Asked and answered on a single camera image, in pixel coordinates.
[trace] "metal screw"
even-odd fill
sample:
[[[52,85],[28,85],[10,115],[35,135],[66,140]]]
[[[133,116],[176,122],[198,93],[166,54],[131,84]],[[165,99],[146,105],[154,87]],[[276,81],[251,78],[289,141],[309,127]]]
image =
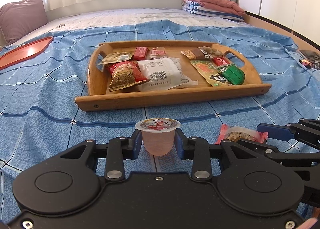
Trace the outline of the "metal screw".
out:
[[[208,171],[200,170],[195,172],[196,178],[207,178],[210,176],[210,173]]]
[[[108,178],[119,178],[122,176],[122,172],[118,170],[111,170],[107,173]]]
[[[33,223],[28,221],[28,220],[26,220],[26,221],[22,222],[22,226],[25,229],[32,229],[33,228]]]
[[[294,221],[289,221],[285,224],[285,229],[294,229],[296,226],[296,223]]]

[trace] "blue gripper pad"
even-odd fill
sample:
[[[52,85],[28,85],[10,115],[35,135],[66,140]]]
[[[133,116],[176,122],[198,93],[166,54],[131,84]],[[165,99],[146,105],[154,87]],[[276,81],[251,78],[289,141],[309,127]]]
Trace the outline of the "blue gripper pad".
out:
[[[278,139],[282,141],[289,141],[294,139],[294,133],[291,132],[289,127],[278,126],[266,123],[260,123],[257,126],[258,132],[268,132],[268,138]]]
[[[139,135],[136,137],[136,140],[134,142],[134,148],[133,148],[133,157],[134,159],[137,159],[139,156],[139,152],[142,145],[142,133],[139,132]]]
[[[174,134],[174,145],[176,147],[176,150],[177,150],[177,154],[178,154],[178,157],[180,159],[184,159],[184,151],[183,151],[183,141],[182,141],[182,138],[179,136],[179,134],[177,132],[175,132]]]

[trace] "red tray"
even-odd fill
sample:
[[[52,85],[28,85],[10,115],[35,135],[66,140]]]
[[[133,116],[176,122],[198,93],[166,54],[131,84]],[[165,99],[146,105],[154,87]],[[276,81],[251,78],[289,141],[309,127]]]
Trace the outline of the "red tray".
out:
[[[52,36],[42,38],[7,52],[5,55],[0,57],[0,70],[36,57],[48,47],[52,40]]]

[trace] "striped towel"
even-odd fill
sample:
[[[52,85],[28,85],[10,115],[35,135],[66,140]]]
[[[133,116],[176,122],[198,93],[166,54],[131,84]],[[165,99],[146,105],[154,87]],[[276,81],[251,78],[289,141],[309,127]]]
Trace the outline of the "striped towel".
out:
[[[208,17],[221,17],[221,18],[228,19],[231,21],[240,21],[240,22],[244,21],[244,18],[241,16],[207,9],[207,8],[202,7],[196,1],[184,0],[182,2],[182,9],[184,11],[187,11],[190,14],[193,14],[193,15],[208,16]]]

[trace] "plastic cup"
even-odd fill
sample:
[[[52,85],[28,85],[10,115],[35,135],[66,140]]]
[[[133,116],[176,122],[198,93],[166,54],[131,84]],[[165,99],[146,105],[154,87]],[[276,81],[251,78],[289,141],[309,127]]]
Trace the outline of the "plastic cup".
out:
[[[172,149],[174,131],[180,125],[177,120],[153,118],[139,121],[135,127],[141,130],[145,149],[154,156],[163,156]]]

